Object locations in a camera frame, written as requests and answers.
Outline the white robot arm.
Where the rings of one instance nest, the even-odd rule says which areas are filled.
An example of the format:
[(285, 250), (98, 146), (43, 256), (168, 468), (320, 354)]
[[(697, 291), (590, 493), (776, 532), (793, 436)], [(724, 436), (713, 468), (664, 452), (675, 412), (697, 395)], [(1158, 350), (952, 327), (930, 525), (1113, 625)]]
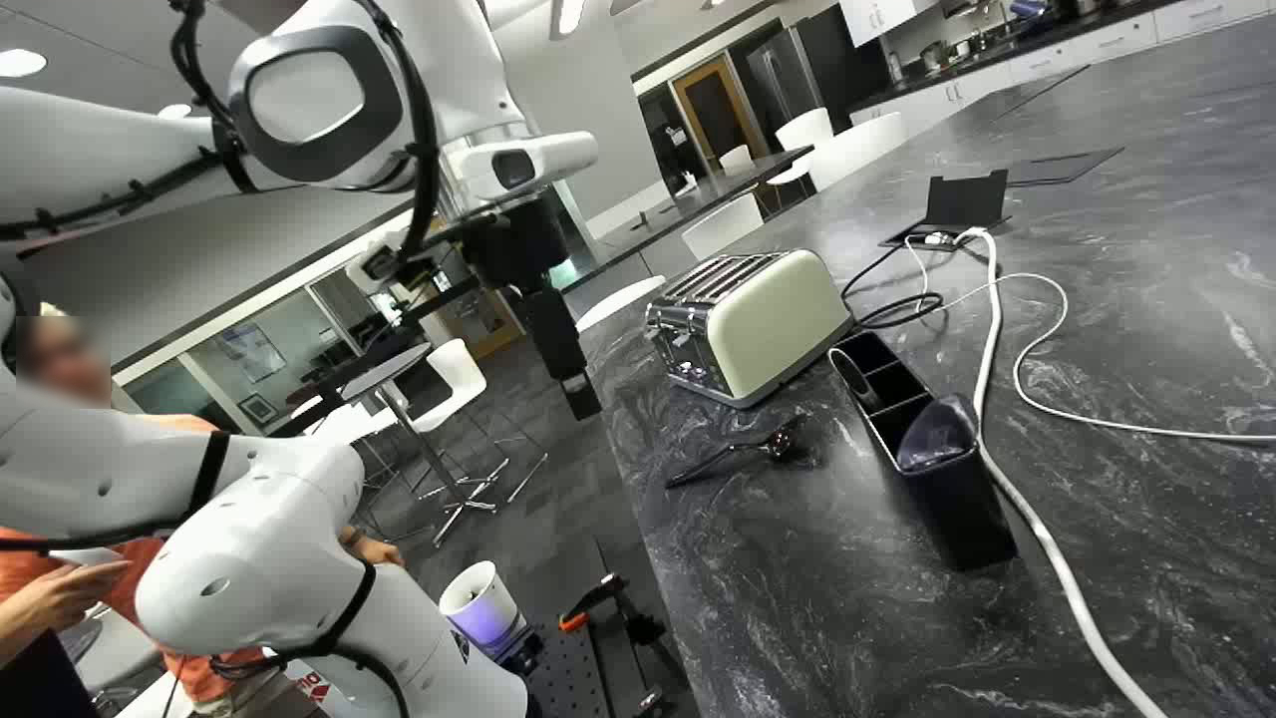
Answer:
[[(0, 102), (10, 240), (256, 189), (409, 193), (413, 229), (478, 229), (592, 158), (592, 134), (528, 129), (478, 0), (305, 0), (243, 46), (198, 118), (29, 86)], [(312, 658), (389, 718), (528, 718), (527, 681), (457, 638), (406, 572), (337, 542), (362, 493), (341, 443), (182, 436), (10, 391), (0, 455), (21, 550), (164, 538), (134, 614), (168, 651)]]

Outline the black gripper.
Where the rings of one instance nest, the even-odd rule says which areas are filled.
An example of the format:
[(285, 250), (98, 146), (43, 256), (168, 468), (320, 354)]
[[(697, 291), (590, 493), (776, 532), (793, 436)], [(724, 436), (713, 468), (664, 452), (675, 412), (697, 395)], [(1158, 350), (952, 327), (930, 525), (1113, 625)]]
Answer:
[(578, 348), (575, 318), (551, 284), (551, 270), (566, 258), (558, 229), (542, 203), (517, 203), (501, 217), (481, 217), (462, 237), (462, 258), (499, 291), (534, 339), (544, 371), (563, 379), (575, 420), (602, 412), (592, 381), (582, 375), (587, 354)]

